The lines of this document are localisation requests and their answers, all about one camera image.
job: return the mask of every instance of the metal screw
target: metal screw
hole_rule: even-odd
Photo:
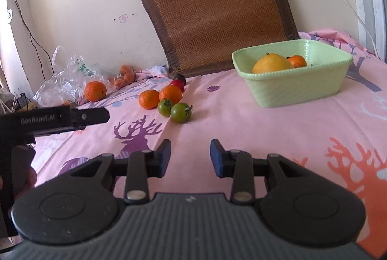
[[[239,202],[247,202],[250,201],[253,198],[251,193],[249,192],[237,192],[234,194],[234,200]]]
[[[126,194],[129,200],[142,200],[146,197],[146,193],[142,190],[131,190]]]

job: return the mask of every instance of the bed pillow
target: bed pillow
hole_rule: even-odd
[[[287,0],[142,0],[170,77],[233,69],[233,51],[298,39]]]

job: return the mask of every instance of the tangerine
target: tangerine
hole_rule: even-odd
[[[303,56],[299,56],[298,54],[288,58],[290,63],[293,65],[295,68],[302,68],[302,67],[307,67],[308,64],[306,63],[306,60],[304,59]]]
[[[181,89],[177,87],[176,85],[167,85],[164,87],[160,92],[160,100],[163,100],[164,98],[167,100],[170,100],[174,104],[177,104],[181,98],[183,97],[183,93],[181,92]]]
[[[102,82],[92,81],[86,84],[83,92],[88,101],[99,101],[106,97],[107,89]]]
[[[139,104],[144,109],[156,108],[159,102],[159,92],[156,90],[146,90],[139,96]]]
[[[114,81],[114,86],[118,87],[119,89],[123,88],[125,85],[125,80],[122,77]]]
[[[128,72],[123,76],[125,80],[125,85],[132,84],[136,80],[136,75],[132,72]]]
[[[116,76],[114,76],[114,77],[111,77],[111,78],[109,78],[109,84],[110,84],[110,86],[114,86],[114,82],[117,80],[117,77]]]
[[[127,73],[133,73],[133,69],[128,65],[124,64],[121,66],[121,69],[119,69],[119,72],[122,74],[122,76],[124,76]]]

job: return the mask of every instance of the plastic bag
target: plastic bag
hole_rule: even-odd
[[[66,54],[67,65],[65,68],[57,60],[59,50]],[[100,81],[105,84],[108,95],[117,90],[116,87],[110,85],[109,79],[118,78],[119,74],[98,64],[87,65],[82,56],[77,54],[70,58],[62,47],[56,48],[52,64],[54,76],[44,82],[33,97],[42,107],[63,104],[78,106],[87,103],[83,90],[86,84],[91,81]]]

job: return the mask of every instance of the green plastic basket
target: green plastic basket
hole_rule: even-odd
[[[265,54],[299,54],[307,67],[270,73],[251,73]],[[280,107],[336,94],[353,62],[351,54],[314,40],[292,40],[233,52],[233,63],[262,107]]]

